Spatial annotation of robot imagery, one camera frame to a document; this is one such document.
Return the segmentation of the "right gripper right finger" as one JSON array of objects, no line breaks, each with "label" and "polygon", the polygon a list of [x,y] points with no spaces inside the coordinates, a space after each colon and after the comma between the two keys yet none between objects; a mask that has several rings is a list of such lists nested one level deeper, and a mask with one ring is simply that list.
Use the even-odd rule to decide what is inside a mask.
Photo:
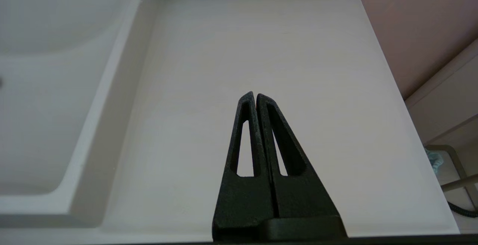
[{"label": "right gripper right finger", "polygon": [[340,217],[278,104],[271,97],[258,94],[256,106],[275,216]]}]

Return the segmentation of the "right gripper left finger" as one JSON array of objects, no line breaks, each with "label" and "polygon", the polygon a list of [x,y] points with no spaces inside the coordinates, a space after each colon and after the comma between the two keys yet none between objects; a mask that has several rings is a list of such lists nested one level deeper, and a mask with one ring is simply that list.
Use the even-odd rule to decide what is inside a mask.
[{"label": "right gripper left finger", "polygon": [[[243,125],[249,124],[253,175],[238,174]],[[252,92],[238,101],[232,136],[212,221],[214,240],[272,240],[274,218],[269,164]]]}]

